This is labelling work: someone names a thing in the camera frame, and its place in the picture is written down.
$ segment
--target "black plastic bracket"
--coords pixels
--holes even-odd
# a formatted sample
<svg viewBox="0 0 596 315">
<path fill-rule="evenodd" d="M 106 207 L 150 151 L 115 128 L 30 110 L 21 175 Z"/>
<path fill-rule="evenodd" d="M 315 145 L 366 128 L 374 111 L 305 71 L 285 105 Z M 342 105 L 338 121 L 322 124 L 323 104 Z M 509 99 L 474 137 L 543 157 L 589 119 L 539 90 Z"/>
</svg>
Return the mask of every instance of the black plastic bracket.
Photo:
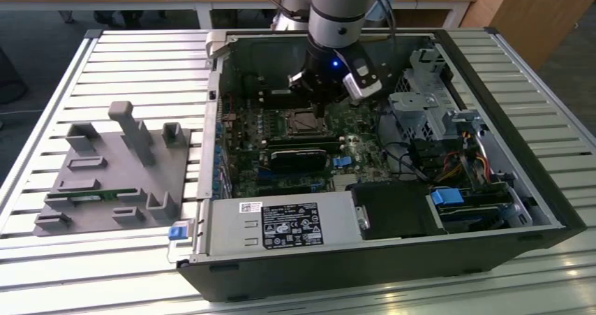
<svg viewBox="0 0 596 315">
<path fill-rule="evenodd" d="M 102 29 L 87 30 L 86 36 L 83 38 L 85 39 L 101 38 L 103 32 L 105 32 L 105 30 L 102 30 Z"/>
<path fill-rule="evenodd" d="M 485 27 L 485 31 L 486 31 L 489 34 L 502 34 L 502 33 L 499 32 L 499 30 L 497 29 L 497 27 Z"/>
</svg>

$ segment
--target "power supply label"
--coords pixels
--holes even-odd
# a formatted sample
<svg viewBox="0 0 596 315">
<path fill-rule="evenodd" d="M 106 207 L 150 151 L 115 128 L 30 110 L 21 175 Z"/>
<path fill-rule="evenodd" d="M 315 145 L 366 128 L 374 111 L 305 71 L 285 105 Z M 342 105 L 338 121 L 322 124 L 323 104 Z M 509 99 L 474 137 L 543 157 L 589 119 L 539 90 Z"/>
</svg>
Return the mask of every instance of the power supply label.
<svg viewBox="0 0 596 315">
<path fill-rule="evenodd" d="M 266 249 L 323 244 L 323 229 L 315 202 L 263 207 L 262 221 Z"/>
</svg>

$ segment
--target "motherboard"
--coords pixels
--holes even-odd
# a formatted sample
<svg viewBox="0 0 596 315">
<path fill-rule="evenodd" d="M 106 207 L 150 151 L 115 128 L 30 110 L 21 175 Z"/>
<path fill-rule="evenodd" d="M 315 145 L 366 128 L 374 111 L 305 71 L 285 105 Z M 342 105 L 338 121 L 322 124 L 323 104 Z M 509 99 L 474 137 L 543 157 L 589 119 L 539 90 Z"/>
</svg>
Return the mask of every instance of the motherboard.
<svg viewBox="0 0 596 315">
<path fill-rule="evenodd" d="M 343 191 L 391 178 L 375 109 L 345 100 L 317 118 L 291 91 L 271 95 L 223 104 L 233 197 Z"/>
</svg>

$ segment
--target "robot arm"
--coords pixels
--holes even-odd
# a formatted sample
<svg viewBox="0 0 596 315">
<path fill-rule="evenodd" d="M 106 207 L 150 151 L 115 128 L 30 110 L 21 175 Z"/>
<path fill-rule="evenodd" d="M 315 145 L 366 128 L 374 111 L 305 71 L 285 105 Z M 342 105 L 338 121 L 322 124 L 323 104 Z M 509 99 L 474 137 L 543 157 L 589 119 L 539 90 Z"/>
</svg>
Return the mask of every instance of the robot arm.
<svg viewBox="0 0 596 315">
<path fill-rule="evenodd" d="M 318 117 L 326 105 L 354 101 L 382 89 L 379 74 L 359 43 L 370 0 L 311 0 L 309 50 L 302 72 L 290 87 L 311 99 Z"/>
</svg>

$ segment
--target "blue connector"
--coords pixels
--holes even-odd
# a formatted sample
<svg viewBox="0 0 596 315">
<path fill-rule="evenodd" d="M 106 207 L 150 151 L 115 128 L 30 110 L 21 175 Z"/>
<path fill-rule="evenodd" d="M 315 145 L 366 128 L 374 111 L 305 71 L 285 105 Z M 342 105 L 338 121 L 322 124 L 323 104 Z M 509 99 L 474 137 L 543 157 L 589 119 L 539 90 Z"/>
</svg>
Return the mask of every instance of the blue connector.
<svg viewBox="0 0 596 315">
<path fill-rule="evenodd" d="M 171 226 L 169 231 L 170 240 L 186 240 L 189 238 L 187 226 Z"/>
<path fill-rule="evenodd" d="M 323 182 L 311 184 L 311 193 L 317 193 L 317 191 L 319 190 L 321 187 L 323 187 L 323 185 L 325 185 Z"/>
<path fill-rule="evenodd" d="M 353 164 L 353 157 L 345 156 L 342 158 L 334 158 L 334 167 L 345 167 Z"/>
<path fill-rule="evenodd" d="M 465 198 L 458 188 L 441 188 L 431 193 L 435 205 L 461 205 Z"/>
</svg>

